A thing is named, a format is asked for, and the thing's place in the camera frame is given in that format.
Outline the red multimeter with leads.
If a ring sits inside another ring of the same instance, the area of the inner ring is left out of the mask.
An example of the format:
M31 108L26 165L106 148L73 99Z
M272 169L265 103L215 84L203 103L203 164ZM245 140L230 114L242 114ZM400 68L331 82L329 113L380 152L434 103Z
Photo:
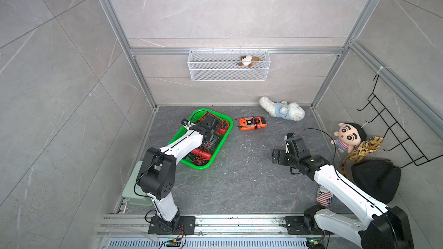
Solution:
M230 128L230 124L228 121L222 121L217 129L218 135L225 135L227 133L227 130Z

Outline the orange multimeter back side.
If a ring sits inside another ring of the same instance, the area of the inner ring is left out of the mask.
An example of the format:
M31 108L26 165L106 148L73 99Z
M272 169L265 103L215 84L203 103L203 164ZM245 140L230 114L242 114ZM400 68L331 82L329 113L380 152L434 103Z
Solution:
M266 119L263 116L251 116L240 118L238 121L238 128L241 131L258 130L267 127Z

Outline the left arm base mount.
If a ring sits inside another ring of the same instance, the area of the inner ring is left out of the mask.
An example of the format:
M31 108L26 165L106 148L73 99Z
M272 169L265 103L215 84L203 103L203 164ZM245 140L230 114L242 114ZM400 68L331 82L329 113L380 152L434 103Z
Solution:
M176 214L172 221L166 221L156 214L156 210L150 210L145 215L145 221L149 225L149 234L172 235L185 234L193 235L196 226L195 216L181 216L180 212Z

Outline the green plastic basket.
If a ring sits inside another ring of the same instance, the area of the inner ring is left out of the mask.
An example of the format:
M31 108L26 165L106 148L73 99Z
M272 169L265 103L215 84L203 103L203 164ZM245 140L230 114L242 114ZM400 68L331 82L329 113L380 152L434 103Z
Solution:
M209 150L209 152L212 154L212 159L209 161L198 159L195 155L191 154L191 151L196 148L203 149L206 143L203 142L203 136L200 133L194 130L190 130L190 127L194 125L195 122L199 120L206 112L213 114L221 121L228 121L228 123L230 124L230 128L227 130L227 133L223 136L220 135L221 139L217 147ZM171 140L171 142L167 146L162 147L160 151L165 154L173 155L177 159L178 163L182 162L194 169L202 170L209 168L211 164L215 161L216 156L221 151L222 146L224 145L230 131L232 130L233 120L227 115L223 115L207 108L201 108L194 111L194 113L191 114L188 119L183 119L181 124L182 127Z

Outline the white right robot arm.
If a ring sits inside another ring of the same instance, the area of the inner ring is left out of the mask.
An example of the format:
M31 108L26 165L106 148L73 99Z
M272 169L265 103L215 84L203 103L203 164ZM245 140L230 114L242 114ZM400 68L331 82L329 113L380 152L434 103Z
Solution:
M304 140L288 133L284 149L274 149L272 162L298 170L325 187L344 203L355 219L336 214L315 205L305 210L301 221L284 218L288 232L303 228L308 234L336 234L362 249L412 249L414 248L408 215L401 208L389 207L371 197L344 175L327 159L312 156Z

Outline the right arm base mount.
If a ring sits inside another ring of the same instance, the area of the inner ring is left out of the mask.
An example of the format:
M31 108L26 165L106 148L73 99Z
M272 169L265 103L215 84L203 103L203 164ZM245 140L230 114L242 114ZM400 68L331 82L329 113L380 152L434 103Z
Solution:
M303 214L285 216L280 226L287 229L289 235L329 235L330 231L324 231L315 222L314 215L325 209L321 205L315 205L305 210Z

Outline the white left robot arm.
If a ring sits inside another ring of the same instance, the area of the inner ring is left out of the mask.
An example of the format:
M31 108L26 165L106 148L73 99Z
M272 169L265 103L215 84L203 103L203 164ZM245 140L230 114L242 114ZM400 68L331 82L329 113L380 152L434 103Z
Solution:
M173 228L180 219L179 208L171 193L177 164L188 157L197 162L210 161L230 128L229 121L209 111L199 113L199 118L182 120L185 132L177 140L160 149L146 151L136 177L135 186L141 189L137 195L152 199L158 219Z

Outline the red multimeter brown screen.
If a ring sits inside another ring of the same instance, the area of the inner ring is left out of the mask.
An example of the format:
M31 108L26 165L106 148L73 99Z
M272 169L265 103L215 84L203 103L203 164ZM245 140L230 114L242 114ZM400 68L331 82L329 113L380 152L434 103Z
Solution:
M212 154L209 151L206 151L204 148L196 148L191 151L191 154L195 155L198 159L202 160L211 160Z

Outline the dark green multimeter yellow button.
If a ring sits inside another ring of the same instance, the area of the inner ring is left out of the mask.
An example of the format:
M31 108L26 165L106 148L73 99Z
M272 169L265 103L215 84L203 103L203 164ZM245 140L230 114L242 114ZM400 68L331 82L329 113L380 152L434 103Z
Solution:
M218 135L212 135L211 139L207 141L204 145L204 149L206 151L212 150L213 148L217 147L219 141L221 139L221 136Z

